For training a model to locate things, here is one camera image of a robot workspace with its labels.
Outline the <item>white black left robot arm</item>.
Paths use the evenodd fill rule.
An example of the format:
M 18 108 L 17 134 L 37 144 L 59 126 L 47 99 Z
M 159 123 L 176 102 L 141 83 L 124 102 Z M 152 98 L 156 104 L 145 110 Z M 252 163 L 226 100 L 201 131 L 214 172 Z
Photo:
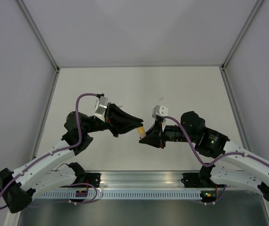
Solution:
M 86 172 L 79 163 L 68 164 L 66 170 L 54 171 L 54 168 L 84 151 L 93 141 L 90 133 L 108 130 L 118 137 L 142 125 L 142 119 L 112 103 L 98 102 L 93 116 L 78 110 L 70 112 L 64 124 L 66 133 L 50 150 L 19 168 L 0 171 L 0 199 L 5 202 L 4 208 L 18 213 L 50 190 L 69 185 L 82 187 Z

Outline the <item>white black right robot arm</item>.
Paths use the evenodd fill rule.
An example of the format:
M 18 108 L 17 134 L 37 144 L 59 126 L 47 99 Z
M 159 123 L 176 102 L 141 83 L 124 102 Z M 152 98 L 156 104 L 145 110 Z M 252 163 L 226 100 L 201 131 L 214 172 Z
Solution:
M 170 116 L 155 116 L 153 126 L 139 143 L 165 148 L 167 142 L 186 142 L 201 163 L 198 181 L 204 187 L 240 187 L 269 202 L 269 161 L 238 146 L 226 135 L 206 127 L 205 120 L 193 111 L 180 121 Z

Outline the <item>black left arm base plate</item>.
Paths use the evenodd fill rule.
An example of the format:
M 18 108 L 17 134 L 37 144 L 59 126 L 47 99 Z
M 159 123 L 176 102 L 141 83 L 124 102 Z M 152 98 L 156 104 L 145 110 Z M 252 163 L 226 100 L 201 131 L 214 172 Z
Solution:
M 87 183 L 93 185 L 95 188 L 99 188 L 99 184 L 101 181 L 100 173 L 84 172 L 80 174 L 74 174 L 74 176 L 76 176 L 76 179 L 74 182 L 72 182 L 72 184 L 82 184 L 76 187 L 89 188 L 88 185 L 83 185 L 83 183 Z

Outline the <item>orange highlighter cap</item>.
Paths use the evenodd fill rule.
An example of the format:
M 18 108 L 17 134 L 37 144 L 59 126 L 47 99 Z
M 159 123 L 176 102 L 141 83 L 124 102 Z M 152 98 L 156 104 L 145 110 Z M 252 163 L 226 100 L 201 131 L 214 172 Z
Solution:
M 138 133 L 146 133 L 144 127 L 137 128 Z

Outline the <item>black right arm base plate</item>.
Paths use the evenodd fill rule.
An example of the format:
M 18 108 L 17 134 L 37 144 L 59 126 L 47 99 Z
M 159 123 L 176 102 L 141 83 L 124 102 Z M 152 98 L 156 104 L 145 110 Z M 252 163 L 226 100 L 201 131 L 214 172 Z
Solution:
M 209 176 L 199 175 L 199 173 L 183 173 L 180 180 L 185 188 L 223 188 L 224 184 L 215 184 Z

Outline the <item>orange highlighter pen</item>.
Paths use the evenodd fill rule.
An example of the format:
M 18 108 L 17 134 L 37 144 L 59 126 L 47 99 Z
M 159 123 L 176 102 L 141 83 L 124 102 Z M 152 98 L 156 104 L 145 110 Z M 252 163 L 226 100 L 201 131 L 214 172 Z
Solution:
M 139 137 L 140 137 L 140 139 L 146 137 L 146 133 L 139 133 Z

